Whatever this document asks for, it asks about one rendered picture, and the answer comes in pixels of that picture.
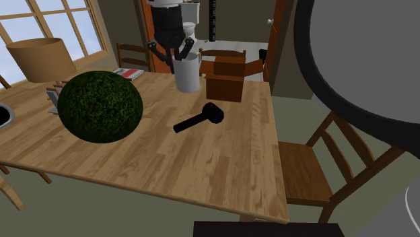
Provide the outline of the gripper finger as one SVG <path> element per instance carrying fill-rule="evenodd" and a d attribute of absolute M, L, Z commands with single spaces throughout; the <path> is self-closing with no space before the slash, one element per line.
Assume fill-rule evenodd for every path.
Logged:
<path fill-rule="evenodd" d="M 166 49 L 166 54 L 158 50 L 158 43 L 155 40 L 149 41 L 147 47 L 153 54 L 153 68 L 156 73 L 174 74 L 171 50 Z"/>
<path fill-rule="evenodd" d="M 194 45 L 195 41 L 191 38 L 188 37 L 185 39 L 185 45 L 184 48 L 178 53 L 178 60 L 181 61 L 183 59 L 185 59 L 190 50 L 192 49 L 193 45 Z"/>

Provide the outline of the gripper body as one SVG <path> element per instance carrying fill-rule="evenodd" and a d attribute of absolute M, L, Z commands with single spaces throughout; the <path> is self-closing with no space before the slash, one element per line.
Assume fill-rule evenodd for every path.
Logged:
<path fill-rule="evenodd" d="M 181 6 L 151 7 L 154 39 L 165 49 L 179 48 L 185 39 Z"/>

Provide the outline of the white toilet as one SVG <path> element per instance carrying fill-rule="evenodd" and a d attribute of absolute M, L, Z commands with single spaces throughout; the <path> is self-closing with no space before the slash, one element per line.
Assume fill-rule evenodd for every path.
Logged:
<path fill-rule="evenodd" d="M 195 36 L 195 27 L 199 24 L 200 3 L 199 2 L 183 2 L 180 4 L 182 10 L 182 24 L 184 33 L 187 38 L 192 38 L 197 42 Z"/>

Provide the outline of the white pitcher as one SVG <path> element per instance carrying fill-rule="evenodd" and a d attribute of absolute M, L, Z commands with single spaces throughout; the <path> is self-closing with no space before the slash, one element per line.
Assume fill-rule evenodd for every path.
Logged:
<path fill-rule="evenodd" d="M 193 93 L 201 89 L 199 69 L 202 62 L 201 53 L 189 52 L 181 61 L 173 59 L 176 87 L 180 92 Z"/>

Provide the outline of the red and white book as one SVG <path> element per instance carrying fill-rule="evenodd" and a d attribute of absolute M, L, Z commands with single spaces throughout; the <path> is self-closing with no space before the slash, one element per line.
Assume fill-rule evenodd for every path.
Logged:
<path fill-rule="evenodd" d="M 116 73 L 129 81 L 134 81 L 135 79 L 137 79 L 140 75 L 144 73 L 144 70 L 118 68 L 118 69 L 115 69 L 113 73 Z"/>

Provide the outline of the brown cardboard box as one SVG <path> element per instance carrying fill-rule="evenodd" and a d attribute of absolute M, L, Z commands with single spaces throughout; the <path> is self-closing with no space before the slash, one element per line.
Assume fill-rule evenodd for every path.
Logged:
<path fill-rule="evenodd" d="M 246 62 L 244 57 L 216 56 L 203 61 L 199 72 L 205 74 L 206 98 L 241 102 L 244 78 L 263 72 L 263 60 Z"/>

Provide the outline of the black flashlight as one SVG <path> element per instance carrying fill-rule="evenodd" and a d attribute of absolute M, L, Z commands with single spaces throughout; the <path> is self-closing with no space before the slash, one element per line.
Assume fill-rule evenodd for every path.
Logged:
<path fill-rule="evenodd" d="M 193 127 L 198 123 L 209 120 L 213 124 L 218 124 L 224 119 L 224 112 L 217 105 L 212 102 L 206 103 L 200 114 L 182 121 L 173 126 L 174 132 L 179 133 L 185 129 Z"/>

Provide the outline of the dark green sphere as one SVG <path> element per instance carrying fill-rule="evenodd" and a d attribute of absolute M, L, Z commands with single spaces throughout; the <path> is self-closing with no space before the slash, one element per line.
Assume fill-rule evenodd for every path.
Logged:
<path fill-rule="evenodd" d="M 113 143 L 137 128 L 143 100 L 123 76 L 111 71 L 88 71 L 65 84 L 57 109 L 62 124 L 74 136 L 90 143 Z"/>

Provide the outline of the brown door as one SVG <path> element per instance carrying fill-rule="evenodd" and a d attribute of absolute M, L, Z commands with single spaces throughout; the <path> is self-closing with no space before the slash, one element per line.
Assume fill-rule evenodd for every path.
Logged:
<path fill-rule="evenodd" d="M 263 79 L 266 82 L 269 82 L 269 76 L 271 74 L 271 69 L 273 68 L 273 61 L 275 57 L 275 50 L 277 47 L 277 41 L 279 36 L 279 31 L 282 23 L 282 18 L 285 11 L 285 4 L 287 0 L 276 0 L 275 12 L 273 19 L 271 21 L 271 32 L 269 37 L 269 44 L 267 47 L 267 55 L 263 71 Z"/>

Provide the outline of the wooden framed window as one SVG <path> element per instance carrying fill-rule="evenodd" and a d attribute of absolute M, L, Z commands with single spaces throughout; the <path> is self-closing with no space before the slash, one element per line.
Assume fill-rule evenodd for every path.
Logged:
<path fill-rule="evenodd" d="M 77 68 L 110 52 L 97 0 L 0 0 L 0 88 L 24 80 L 6 49 L 12 42 L 60 38 Z"/>

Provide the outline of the wooden table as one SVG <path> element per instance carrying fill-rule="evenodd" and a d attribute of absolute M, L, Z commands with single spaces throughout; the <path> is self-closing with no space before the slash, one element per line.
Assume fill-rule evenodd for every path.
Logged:
<path fill-rule="evenodd" d="M 15 112 L 0 130 L 0 164 L 48 172 L 212 209 L 288 222 L 269 84 L 245 81 L 242 101 L 218 102 L 219 124 L 174 125 L 200 113 L 206 91 L 176 89 L 167 73 L 134 81 L 143 118 L 126 138 L 105 144 L 80 140 L 50 113 L 46 84 L 0 89 Z"/>

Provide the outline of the grey flat stand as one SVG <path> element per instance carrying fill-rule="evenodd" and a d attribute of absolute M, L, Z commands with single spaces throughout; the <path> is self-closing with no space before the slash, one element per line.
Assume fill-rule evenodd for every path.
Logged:
<path fill-rule="evenodd" d="M 58 100 L 59 100 L 59 95 L 57 94 L 56 91 L 52 91 L 52 90 L 47 90 L 46 91 L 50 101 L 54 104 L 54 108 L 49 110 L 49 113 L 52 114 L 58 114 Z"/>

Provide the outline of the tan round bin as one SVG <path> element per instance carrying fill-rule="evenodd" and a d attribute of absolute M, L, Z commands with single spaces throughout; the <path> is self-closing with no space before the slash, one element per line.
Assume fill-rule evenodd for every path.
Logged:
<path fill-rule="evenodd" d="M 21 40 L 6 48 L 29 82 L 61 81 L 77 72 L 61 38 Z"/>

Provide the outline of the grey metal bowl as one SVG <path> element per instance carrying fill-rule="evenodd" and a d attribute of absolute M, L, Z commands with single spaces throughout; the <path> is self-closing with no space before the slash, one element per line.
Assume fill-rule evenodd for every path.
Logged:
<path fill-rule="evenodd" d="M 0 129 L 6 128 L 10 125 L 15 118 L 13 109 L 4 103 L 0 103 Z"/>

